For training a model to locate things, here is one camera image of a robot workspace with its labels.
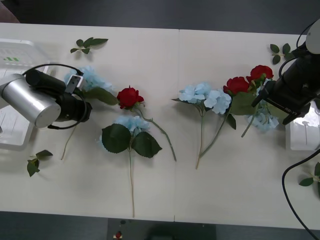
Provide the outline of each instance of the light blue hydrangea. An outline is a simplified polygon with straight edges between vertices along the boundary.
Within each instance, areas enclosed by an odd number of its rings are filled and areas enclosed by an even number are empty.
[[[248,123],[250,123],[252,117],[252,115],[246,116]],[[260,102],[252,125],[257,127],[262,132],[267,132],[271,129],[275,129],[279,125],[278,118],[269,113],[267,109],[267,102],[265,100],[262,100]]]
[[[205,98],[209,96],[211,91],[211,86],[207,82],[201,82],[194,88],[194,93],[196,95],[204,95]]]
[[[139,116],[119,116],[115,121],[115,124],[121,124],[129,129],[132,136],[137,136],[143,131],[147,131],[150,126],[149,123]]]
[[[212,108],[212,111],[216,114],[224,114],[229,108],[231,103],[231,97],[229,94],[219,88],[218,90],[211,90],[207,99],[204,101],[204,105],[207,108]]]
[[[190,104],[196,104],[200,102],[201,100],[205,100],[204,94],[196,94],[196,88],[193,85],[188,85],[185,87],[185,89],[180,90],[181,93],[179,96],[179,99],[181,101],[187,101]]]
[[[217,90],[211,90],[208,94],[208,97],[206,100],[204,100],[204,105],[206,108],[213,108],[214,105],[218,103],[218,98],[220,97],[220,92]]]
[[[79,67],[78,69],[83,72],[83,79],[85,80],[83,89],[85,91],[89,91],[93,88],[102,88],[113,95],[116,94],[115,88],[112,86],[112,84],[110,82],[106,82],[102,77],[97,75],[92,66]],[[64,76],[64,82],[67,83],[71,75],[75,74],[77,74],[76,70],[71,69],[70,72]]]

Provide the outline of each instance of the flower bouquet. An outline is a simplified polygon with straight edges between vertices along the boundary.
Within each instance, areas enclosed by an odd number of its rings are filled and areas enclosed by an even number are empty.
[[[135,217],[134,181],[131,151],[140,156],[152,158],[162,148],[147,132],[149,123],[139,116],[119,116],[112,125],[102,129],[100,143],[111,153],[118,154],[125,150],[129,153],[130,182],[132,197],[132,216]]]
[[[197,85],[188,85],[179,91],[179,98],[173,100],[194,106],[201,117],[200,150],[196,169],[199,167],[200,159],[218,139],[225,123],[237,129],[234,115],[245,116],[249,122],[241,137],[245,136],[251,125],[265,132],[279,124],[278,118],[286,117],[286,113],[264,100],[256,107],[251,106],[261,87],[266,81],[272,81],[273,76],[271,68],[259,65],[252,69],[250,76],[246,77],[247,81],[240,76],[229,79],[223,88],[212,89],[209,83],[202,82]],[[203,122],[208,111],[222,116],[223,121],[211,143],[203,149]]]

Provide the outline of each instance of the green leaf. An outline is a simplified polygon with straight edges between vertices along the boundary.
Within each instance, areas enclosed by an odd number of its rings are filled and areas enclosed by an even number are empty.
[[[280,52],[280,49],[277,45],[275,44],[270,44],[270,49],[272,52],[274,52],[275,54],[278,54]]]
[[[299,185],[300,186],[304,186],[304,187],[307,187],[307,186],[310,186],[311,184],[314,183],[314,179],[312,177],[308,177],[308,178],[305,178],[303,179]]]
[[[29,176],[32,177],[35,173],[40,172],[38,169],[39,167],[39,161],[38,159],[28,160],[28,164],[26,166],[26,170],[29,173]]]
[[[76,51],[78,51],[78,50],[79,50],[79,48],[72,48],[72,49],[70,50],[70,53],[73,54],[74,52],[76,52]]]
[[[315,167],[314,167],[314,175],[315,176],[320,176],[320,163],[317,162]]]
[[[95,87],[83,93],[85,99],[98,99],[99,101],[114,106],[119,103],[118,99],[107,90],[101,87]]]
[[[90,45],[97,46],[97,45],[104,44],[106,41],[108,41],[108,39],[106,38],[95,38],[90,42]]]
[[[171,100],[173,100],[173,101],[175,101],[175,102],[185,103],[185,104],[192,104],[192,103],[187,102],[187,101],[181,101],[179,98],[175,98],[175,99],[171,99]]]
[[[287,60],[287,61],[290,60],[290,59],[294,59],[294,58],[295,58],[295,56],[291,52],[289,52],[286,55],[284,55],[284,59]]]
[[[139,155],[152,158],[156,155],[162,148],[159,146],[157,141],[146,131],[140,132],[131,144],[132,149],[134,149]]]
[[[83,47],[84,48],[90,47],[92,39],[94,39],[94,38],[93,37],[89,37],[87,40],[85,40],[84,43],[83,43]]]
[[[264,82],[265,82],[265,80],[266,80],[266,78],[267,78],[267,74],[263,73],[263,74],[261,74],[261,76],[260,76],[258,79],[254,80],[255,89],[257,89],[257,88],[259,88],[261,85],[263,85]]]
[[[272,58],[272,64],[273,65],[276,65],[280,62],[281,58],[279,55],[275,55],[273,58]]]
[[[277,108],[276,106],[273,106],[270,103],[267,103],[266,105],[267,105],[267,108],[272,116],[275,116],[275,117],[282,119],[282,120],[288,116],[288,114],[286,112],[282,111],[281,109]]]
[[[51,152],[49,152],[48,150],[40,151],[40,152],[36,153],[35,155],[39,160],[46,158],[46,157],[53,156],[53,154]]]
[[[102,144],[109,152],[118,154],[130,145],[131,133],[123,125],[114,123],[102,129]]]
[[[82,47],[84,45],[84,41],[82,39],[77,40],[75,43],[78,45],[78,47]]]
[[[81,49],[84,54],[88,54],[90,52],[90,48]]]
[[[234,116],[232,116],[231,114],[228,115],[228,117],[226,118],[226,122],[230,125],[230,127],[232,127],[234,130],[237,129],[237,122],[234,118]]]
[[[230,113],[233,115],[253,115],[256,109],[251,106],[256,97],[248,92],[238,92],[231,102]]]
[[[283,54],[288,54],[290,52],[290,50],[291,50],[291,47],[290,47],[289,43],[286,43],[285,45],[283,45],[283,47],[282,47]]]

